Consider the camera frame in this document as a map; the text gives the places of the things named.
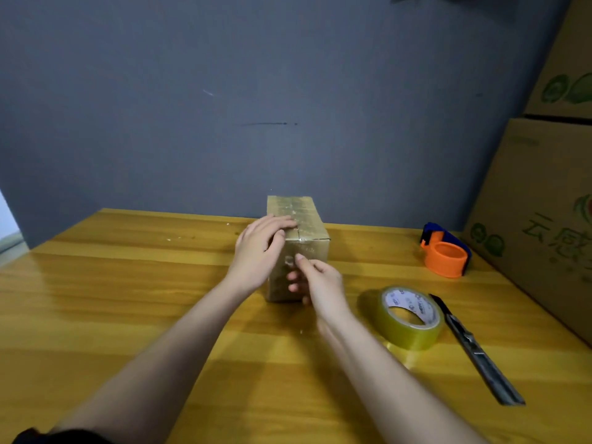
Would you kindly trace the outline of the large printed cardboard carton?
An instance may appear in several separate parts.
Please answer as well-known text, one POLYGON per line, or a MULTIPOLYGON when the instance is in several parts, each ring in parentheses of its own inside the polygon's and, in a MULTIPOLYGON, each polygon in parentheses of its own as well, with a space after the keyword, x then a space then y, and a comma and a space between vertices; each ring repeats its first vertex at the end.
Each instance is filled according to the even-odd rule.
POLYGON ((572 0, 525 115, 592 121, 592 0, 572 0))
POLYGON ((592 125, 509 120, 462 238, 592 347, 592 125))

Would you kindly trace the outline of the orange and blue tape dispenser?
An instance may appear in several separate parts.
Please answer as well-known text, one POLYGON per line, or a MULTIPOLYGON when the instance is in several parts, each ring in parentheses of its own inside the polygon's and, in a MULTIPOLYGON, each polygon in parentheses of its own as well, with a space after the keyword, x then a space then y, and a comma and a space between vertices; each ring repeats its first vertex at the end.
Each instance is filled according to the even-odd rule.
POLYGON ((423 227, 420 247, 425 253, 425 267, 446 278, 464 276, 472 259, 469 246, 433 222, 428 222, 423 227))

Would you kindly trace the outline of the person's left hand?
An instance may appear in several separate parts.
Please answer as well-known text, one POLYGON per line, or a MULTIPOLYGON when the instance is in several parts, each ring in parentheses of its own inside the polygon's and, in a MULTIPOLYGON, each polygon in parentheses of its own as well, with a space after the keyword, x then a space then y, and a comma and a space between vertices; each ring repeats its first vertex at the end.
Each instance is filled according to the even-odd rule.
POLYGON ((294 229, 290 216, 263 216, 240 234, 224 285, 241 300, 255 292, 269 277, 280 255, 266 255, 269 239, 278 231, 294 229))

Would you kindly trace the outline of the clear packing tape roll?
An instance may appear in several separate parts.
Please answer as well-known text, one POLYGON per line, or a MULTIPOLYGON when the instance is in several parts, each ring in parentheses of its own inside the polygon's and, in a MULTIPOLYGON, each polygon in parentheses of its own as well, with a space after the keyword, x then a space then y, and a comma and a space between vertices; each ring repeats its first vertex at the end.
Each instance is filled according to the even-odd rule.
POLYGON ((403 286, 388 286, 379 294, 372 319, 380 335, 407 351, 425 351, 438 340, 445 316, 431 296, 403 286), (399 308, 415 315, 421 324, 397 316, 399 308))

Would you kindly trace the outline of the small taped cardboard box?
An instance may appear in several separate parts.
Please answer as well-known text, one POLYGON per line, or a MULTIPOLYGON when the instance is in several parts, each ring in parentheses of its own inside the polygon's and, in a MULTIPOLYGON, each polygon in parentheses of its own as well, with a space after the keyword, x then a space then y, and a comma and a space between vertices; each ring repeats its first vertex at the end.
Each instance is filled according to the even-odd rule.
POLYGON ((264 298, 269 303, 299 301, 301 296, 289 290, 292 281, 287 275, 297 269, 295 255, 307 259, 327 261, 330 236, 313 199, 309 196, 272 196, 267 198, 267 213, 274 216, 290 216, 297 226, 286 230, 285 244, 269 279, 264 298))

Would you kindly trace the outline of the black utility knife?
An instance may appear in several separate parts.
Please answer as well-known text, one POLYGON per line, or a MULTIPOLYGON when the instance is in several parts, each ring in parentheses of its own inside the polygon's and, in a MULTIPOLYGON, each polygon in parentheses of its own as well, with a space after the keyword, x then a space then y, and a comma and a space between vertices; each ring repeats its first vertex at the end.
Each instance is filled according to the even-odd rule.
POLYGON ((466 329, 463 323, 450 311, 440 297, 433 294, 430 294, 430 297, 440 308, 448 328, 450 328, 452 334, 498 403, 504 406, 526 405, 522 395, 487 355, 477 342, 473 333, 466 329))

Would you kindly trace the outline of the black sleeve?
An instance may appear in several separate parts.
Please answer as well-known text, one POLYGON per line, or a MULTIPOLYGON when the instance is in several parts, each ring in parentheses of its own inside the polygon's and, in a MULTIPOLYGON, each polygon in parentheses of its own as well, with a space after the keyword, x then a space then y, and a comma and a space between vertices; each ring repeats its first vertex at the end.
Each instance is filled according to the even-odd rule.
POLYGON ((41 433, 36 428, 29 428, 14 438, 11 444, 115 444, 102 435, 84 429, 69 429, 57 432, 41 433))

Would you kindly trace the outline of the person's right hand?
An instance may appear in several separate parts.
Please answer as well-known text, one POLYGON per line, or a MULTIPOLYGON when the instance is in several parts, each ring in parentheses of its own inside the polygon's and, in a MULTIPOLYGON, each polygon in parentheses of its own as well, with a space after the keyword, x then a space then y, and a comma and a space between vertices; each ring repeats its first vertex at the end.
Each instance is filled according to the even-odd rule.
POLYGON ((288 290, 311 304, 318 318, 333 324, 352 316, 346 299, 343 277, 340 272, 324 261, 317 260, 318 274, 303 274, 294 257, 294 268, 286 276, 288 290))

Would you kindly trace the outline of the person's left forearm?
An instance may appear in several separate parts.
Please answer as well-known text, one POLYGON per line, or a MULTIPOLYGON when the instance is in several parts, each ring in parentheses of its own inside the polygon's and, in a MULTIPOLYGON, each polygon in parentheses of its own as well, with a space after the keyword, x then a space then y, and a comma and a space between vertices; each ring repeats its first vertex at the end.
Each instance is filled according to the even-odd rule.
POLYGON ((244 300, 223 279, 51 432, 84 429, 115 444, 164 444, 222 329, 244 300))

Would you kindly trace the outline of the person's right forearm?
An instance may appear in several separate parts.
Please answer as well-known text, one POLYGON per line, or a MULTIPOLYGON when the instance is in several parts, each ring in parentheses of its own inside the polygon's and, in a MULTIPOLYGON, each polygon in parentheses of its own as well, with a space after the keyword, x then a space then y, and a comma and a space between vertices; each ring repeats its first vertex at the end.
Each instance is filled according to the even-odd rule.
POLYGON ((387 444, 488 444, 426 389, 349 308, 314 305, 317 324, 387 444))

